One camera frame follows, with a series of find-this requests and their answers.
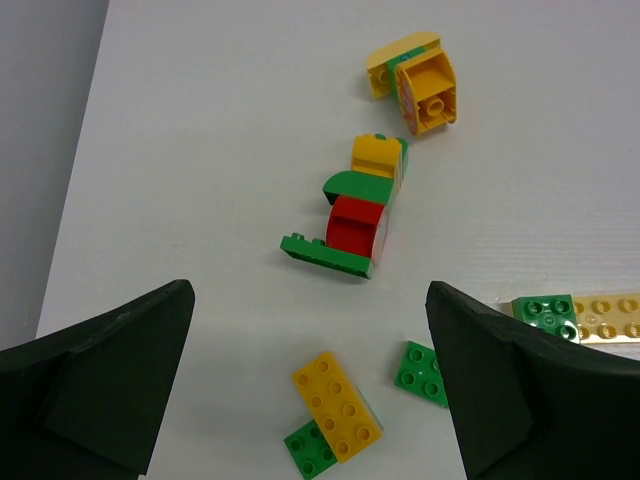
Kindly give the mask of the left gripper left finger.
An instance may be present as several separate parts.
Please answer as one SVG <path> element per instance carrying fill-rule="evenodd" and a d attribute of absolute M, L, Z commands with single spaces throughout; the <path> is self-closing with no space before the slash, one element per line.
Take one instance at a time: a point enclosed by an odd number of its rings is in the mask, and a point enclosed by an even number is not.
<path fill-rule="evenodd" d="M 189 332 L 191 283 L 1 353 L 4 479 L 148 472 Z"/>

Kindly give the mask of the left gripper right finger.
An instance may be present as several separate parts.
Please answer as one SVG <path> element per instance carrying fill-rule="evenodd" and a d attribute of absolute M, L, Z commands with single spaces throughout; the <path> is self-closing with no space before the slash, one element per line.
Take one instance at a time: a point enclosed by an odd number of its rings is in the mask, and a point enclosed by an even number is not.
<path fill-rule="evenodd" d="M 426 314 L 469 479 L 636 479 L 639 363 L 434 281 Z"/>

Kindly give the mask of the green square lego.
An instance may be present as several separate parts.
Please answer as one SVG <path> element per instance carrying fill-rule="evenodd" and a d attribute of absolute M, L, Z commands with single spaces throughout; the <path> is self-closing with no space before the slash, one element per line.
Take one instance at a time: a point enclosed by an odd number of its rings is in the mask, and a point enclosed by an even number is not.
<path fill-rule="evenodd" d="M 522 296 L 511 301 L 515 319 L 570 342 L 579 344 L 574 302 L 569 294 Z"/>

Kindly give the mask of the tan lego plate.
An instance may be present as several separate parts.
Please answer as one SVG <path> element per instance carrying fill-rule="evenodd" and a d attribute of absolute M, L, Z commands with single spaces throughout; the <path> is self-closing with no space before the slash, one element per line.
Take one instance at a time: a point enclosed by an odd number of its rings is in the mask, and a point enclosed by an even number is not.
<path fill-rule="evenodd" d="M 570 296 L 574 302 L 580 333 L 579 344 L 639 343 L 638 293 Z M 499 303 L 499 310 L 513 317 L 511 301 Z"/>

